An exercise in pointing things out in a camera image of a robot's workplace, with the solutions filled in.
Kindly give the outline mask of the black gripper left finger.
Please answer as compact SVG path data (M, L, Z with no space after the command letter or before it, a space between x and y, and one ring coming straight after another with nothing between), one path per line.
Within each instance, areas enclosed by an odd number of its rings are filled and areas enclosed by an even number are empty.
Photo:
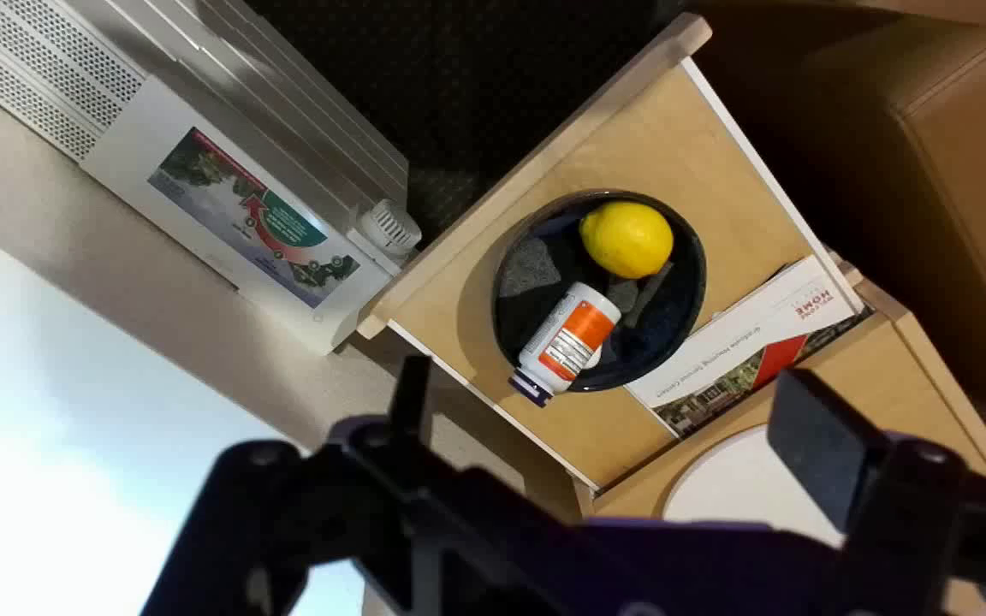
M256 439L219 451L142 616L294 616L321 566L349 562L399 616L570 616L569 529L425 439L431 363L408 356L384 414L313 451Z

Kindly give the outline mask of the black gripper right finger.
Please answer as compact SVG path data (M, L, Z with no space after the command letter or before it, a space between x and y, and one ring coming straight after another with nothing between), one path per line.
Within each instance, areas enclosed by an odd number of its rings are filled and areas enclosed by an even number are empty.
M986 590L986 477L958 451L879 432L811 370L778 381L766 441L842 535L827 608L938 616L952 578Z

